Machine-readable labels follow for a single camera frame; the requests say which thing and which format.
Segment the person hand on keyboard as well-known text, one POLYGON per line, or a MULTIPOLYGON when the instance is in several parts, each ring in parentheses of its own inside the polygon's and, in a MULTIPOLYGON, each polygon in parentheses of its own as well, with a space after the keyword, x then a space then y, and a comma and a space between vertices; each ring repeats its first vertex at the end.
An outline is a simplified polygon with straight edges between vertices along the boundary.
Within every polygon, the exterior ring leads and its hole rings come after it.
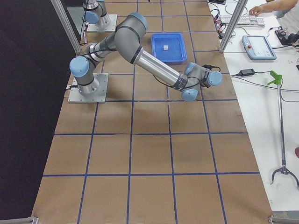
POLYGON ((262 12, 263 12, 263 7, 262 6, 255 6, 252 9, 249 10, 249 15, 258 16, 262 12))

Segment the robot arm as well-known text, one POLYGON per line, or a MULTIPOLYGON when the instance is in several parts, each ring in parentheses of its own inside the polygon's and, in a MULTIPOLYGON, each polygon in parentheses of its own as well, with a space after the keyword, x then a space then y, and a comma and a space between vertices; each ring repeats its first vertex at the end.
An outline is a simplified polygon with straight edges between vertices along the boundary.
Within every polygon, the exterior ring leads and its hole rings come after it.
POLYGON ((185 101, 194 101, 200 87, 209 88, 222 83, 223 76, 219 71, 190 62, 184 72, 179 72, 144 50, 141 40, 147 29, 144 16, 133 12, 116 26, 112 34, 99 43, 89 44, 83 54, 70 61, 70 71, 77 82, 77 93, 82 97, 79 103, 105 102, 106 91, 101 87, 103 82, 94 74, 94 70, 114 51, 119 52, 130 64, 140 66, 166 86, 181 92, 185 101))
POLYGON ((84 20, 99 28, 104 28, 110 23, 104 0, 84 0, 84 20))

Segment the person forearm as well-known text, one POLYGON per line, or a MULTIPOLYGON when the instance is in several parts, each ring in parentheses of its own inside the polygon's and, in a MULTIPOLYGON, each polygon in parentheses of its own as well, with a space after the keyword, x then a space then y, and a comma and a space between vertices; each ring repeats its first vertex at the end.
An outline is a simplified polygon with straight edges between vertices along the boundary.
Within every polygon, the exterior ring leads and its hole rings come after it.
POLYGON ((294 7, 296 2, 296 0, 274 0, 261 5, 261 7, 263 11, 267 12, 290 10, 294 7))

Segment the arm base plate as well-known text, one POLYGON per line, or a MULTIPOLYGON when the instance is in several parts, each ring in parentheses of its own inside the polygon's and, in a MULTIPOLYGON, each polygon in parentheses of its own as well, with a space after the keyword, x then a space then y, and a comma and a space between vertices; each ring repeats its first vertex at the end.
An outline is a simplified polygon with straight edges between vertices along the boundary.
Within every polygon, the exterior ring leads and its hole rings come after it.
POLYGON ((105 103, 108 86, 108 73, 93 73, 94 80, 90 85, 78 85, 73 78, 72 85, 68 96, 69 103, 105 103))
POLYGON ((99 17, 97 14, 89 13, 86 15, 88 22, 87 32, 92 33, 109 33, 116 29, 117 14, 106 14, 99 17))

